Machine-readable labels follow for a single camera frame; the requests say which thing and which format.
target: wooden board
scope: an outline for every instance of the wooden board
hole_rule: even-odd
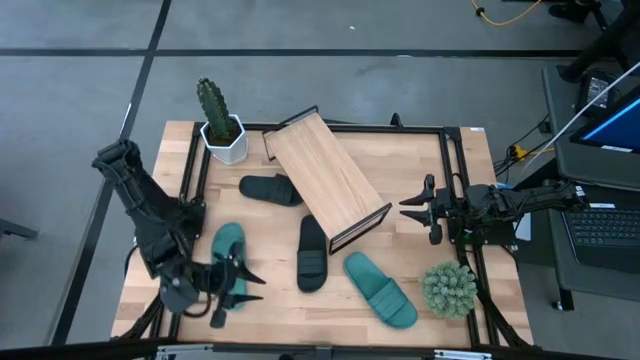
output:
[[[266,141],[329,239],[385,204],[318,113]]]
[[[193,129],[192,122],[168,122],[153,176],[170,195],[179,191],[184,162]],[[494,183],[492,161],[484,132],[461,129],[471,183]],[[249,268],[267,285],[249,284],[249,293],[265,300],[248,303],[237,313],[229,313],[223,329],[211,329],[209,317],[182,318],[179,340],[257,344],[334,344],[390,347],[468,347],[465,320],[437,319],[425,304],[418,277],[428,268],[455,258],[446,241],[432,246],[428,229],[400,216],[400,200],[422,190],[427,172],[444,186],[438,138],[419,134],[336,133],[338,141],[353,158],[384,202],[391,202],[385,220],[370,233],[329,258],[329,277],[316,293],[303,294],[296,286],[296,251],[299,225],[309,213],[305,205],[281,207],[243,197],[238,183],[245,175],[283,173],[277,161],[267,160],[259,132],[249,131],[249,156],[232,167],[212,159],[208,169],[205,200],[206,225],[197,242],[194,259],[210,262],[213,235],[223,224],[236,221],[247,236]],[[453,155],[453,144],[449,144]],[[200,145],[196,164],[201,159]],[[452,167],[457,170],[455,158]],[[196,174],[192,177],[195,188]],[[350,283],[342,269],[344,258],[362,251],[399,286],[418,309],[418,322],[409,329],[396,330],[381,323]],[[518,273],[513,259],[501,248],[485,246],[485,262],[491,295],[509,323],[531,342]],[[157,292],[138,254],[131,260],[112,334],[118,335],[133,324]],[[191,311],[203,308],[196,304]],[[485,323],[478,311],[481,338],[487,339]],[[163,317],[167,334],[169,313]]]

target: green slipper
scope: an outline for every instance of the green slipper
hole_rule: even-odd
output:
[[[347,256],[344,271],[385,324],[406,329],[416,323],[418,312],[395,280],[387,277],[363,253]]]
[[[242,226],[238,223],[227,223],[222,225],[220,229],[216,232],[216,235],[213,237],[213,244],[211,244],[211,261],[217,261],[213,256],[213,253],[218,253],[223,257],[228,257],[229,252],[231,251],[231,245],[239,241],[242,243],[242,254],[238,257],[238,259],[245,260],[246,259],[246,244],[244,240],[244,231],[242,230]],[[246,295],[247,294],[247,281],[244,279],[237,278],[236,283],[233,288],[229,291],[230,294],[236,295]],[[242,308],[244,303],[240,303],[234,306],[230,311],[237,311]]]

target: white pot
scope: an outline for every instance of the white pot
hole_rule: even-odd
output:
[[[202,139],[204,139],[204,144],[207,146],[209,151],[211,151],[211,155],[227,165],[233,165],[247,158],[247,153],[249,152],[249,141],[247,140],[247,133],[244,131],[244,127],[242,126],[242,122],[240,122],[238,115],[229,114],[229,117],[235,119],[240,127],[240,135],[231,145],[213,146],[209,144],[209,141],[207,140],[207,130],[209,128],[208,122],[200,128],[200,134],[202,135]]]

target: gray carpet floor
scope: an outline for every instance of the gray carpet floor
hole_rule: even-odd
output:
[[[497,21],[529,6],[481,3]],[[0,50],[146,49],[161,5],[0,0]],[[510,27],[493,27],[462,0],[173,1],[159,49],[577,50],[598,36],[593,19],[572,24],[546,8]],[[616,11],[617,4],[607,4],[610,19]],[[195,84],[207,76],[243,121],[280,121],[314,104],[328,118],[362,124],[386,124],[398,112],[406,124],[484,127],[499,160],[546,114],[542,67],[568,60],[156,57],[131,139],[151,170],[165,121],[204,120]],[[142,62],[141,56],[0,56],[0,217],[40,230],[37,241],[0,242],[0,348],[48,341],[101,184],[90,162],[118,137]],[[543,139],[536,132],[523,144]],[[113,197],[70,342],[108,339],[132,237],[133,225]],[[549,307],[558,296],[553,269],[522,265],[520,276],[537,345],[638,358],[640,304],[576,294],[577,310],[558,313]]]

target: cactus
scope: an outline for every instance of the cactus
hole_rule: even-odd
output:
[[[468,266],[457,261],[436,265],[420,278],[427,307],[439,318],[459,319],[473,309],[477,289]]]
[[[198,81],[197,93],[202,110],[207,116],[212,144],[226,146],[233,143],[238,136],[238,127],[235,121],[229,118],[227,104],[220,88],[213,81],[202,78]]]

